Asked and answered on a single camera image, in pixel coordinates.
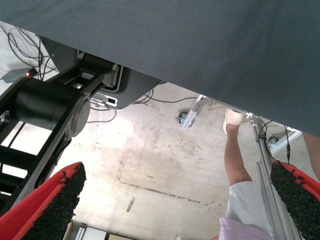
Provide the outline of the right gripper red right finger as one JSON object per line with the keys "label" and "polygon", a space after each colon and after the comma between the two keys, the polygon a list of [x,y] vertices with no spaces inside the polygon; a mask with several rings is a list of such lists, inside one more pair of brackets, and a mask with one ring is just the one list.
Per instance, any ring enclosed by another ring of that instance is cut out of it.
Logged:
{"label": "right gripper red right finger", "polygon": [[301,236],[320,238],[320,183],[292,164],[275,160],[270,180]]}

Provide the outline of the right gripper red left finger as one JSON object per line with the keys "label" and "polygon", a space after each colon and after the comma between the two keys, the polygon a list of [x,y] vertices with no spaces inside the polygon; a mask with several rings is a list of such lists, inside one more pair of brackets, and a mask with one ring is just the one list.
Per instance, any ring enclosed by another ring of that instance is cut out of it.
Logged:
{"label": "right gripper red left finger", "polygon": [[2,240],[61,240],[86,181],[79,161],[56,172],[0,218]]}

